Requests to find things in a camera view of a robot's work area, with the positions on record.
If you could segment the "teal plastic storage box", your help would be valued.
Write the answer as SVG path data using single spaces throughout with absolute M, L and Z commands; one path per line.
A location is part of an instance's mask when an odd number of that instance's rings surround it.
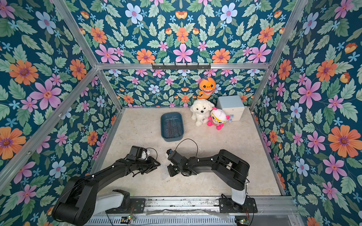
M 166 142 L 179 141 L 184 135 L 182 115 L 178 112 L 165 113 L 161 116 L 161 137 Z

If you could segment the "clear stencil ruler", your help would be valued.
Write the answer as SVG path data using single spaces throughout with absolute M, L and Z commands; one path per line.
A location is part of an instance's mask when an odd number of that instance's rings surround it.
M 182 135 L 182 128 L 178 120 L 174 120 L 175 136 L 180 137 Z

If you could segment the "clear protractor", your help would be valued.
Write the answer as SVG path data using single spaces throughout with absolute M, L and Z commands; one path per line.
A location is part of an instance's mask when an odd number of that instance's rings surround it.
M 160 180 L 164 181 L 169 177 L 167 166 L 160 166 L 159 167 L 159 173 L 160 173 Z

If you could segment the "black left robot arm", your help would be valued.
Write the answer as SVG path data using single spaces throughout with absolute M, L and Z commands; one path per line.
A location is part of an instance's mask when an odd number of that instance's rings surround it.
M 119 159 L 92 175 L 73 177 L 63 189 L 51 215 L 58 222 L 83 226 L 94 214 L 103 211 L 111 209 L 129 211 L 131 209 L 129 192 L 114 190 L 109 194 L 98 196 L 99 191 L 134 171 L 143 175 L 159 166 L 160 163 L 151 156 L 145 160 Z

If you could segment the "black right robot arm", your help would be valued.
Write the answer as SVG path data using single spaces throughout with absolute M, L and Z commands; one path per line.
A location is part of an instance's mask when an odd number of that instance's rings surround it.
M 175 150 L 167 150 L 167 159 L 170 165 L 167 167 L 170 177 L 182 174 L 185 177 L 212 172 L 223 182 L 232 188 L 232 201 L 243 205 L 247 199 L 247 176 L 250 169 L 249 163 L 227 150 L 211 157 L 198 158 L 196 156 L 186 158 Z

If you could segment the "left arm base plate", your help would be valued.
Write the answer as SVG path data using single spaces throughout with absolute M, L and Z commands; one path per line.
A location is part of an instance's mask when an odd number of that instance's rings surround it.
M 126 198 L 118 208 L 107 210 L 107 214 L 138 214 L 143 213 L 146 199 Z

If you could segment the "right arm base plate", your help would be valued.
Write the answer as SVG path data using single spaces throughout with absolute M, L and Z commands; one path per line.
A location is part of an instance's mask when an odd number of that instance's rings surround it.
M 219 198 L 218 201 L 221 213 L 258 213 L 255 199 L 251 197 L 247 197 L 243 205 L 226 196 Z

